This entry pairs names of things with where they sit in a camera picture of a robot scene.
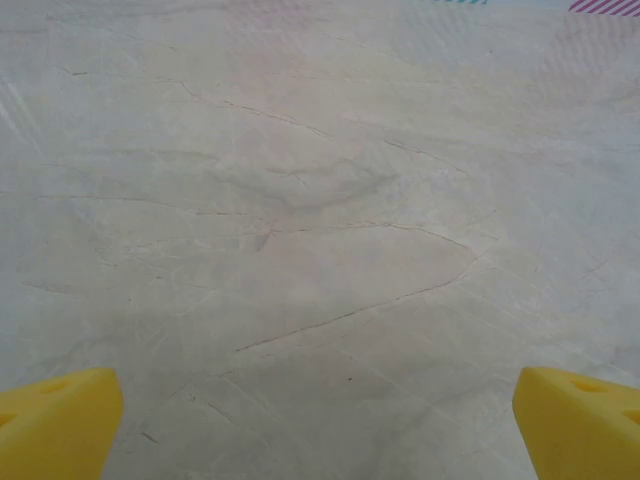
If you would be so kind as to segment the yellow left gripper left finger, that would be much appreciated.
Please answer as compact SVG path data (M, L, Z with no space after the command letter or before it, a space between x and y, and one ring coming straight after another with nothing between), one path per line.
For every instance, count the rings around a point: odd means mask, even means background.
M111 368L3 391L1 477L99 479L123 410L123 395Z

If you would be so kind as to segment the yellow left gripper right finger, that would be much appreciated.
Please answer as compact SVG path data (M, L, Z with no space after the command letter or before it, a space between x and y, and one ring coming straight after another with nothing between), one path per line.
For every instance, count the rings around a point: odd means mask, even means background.
M639 391L546 367L526 367L512 408L539 479L637 479Z

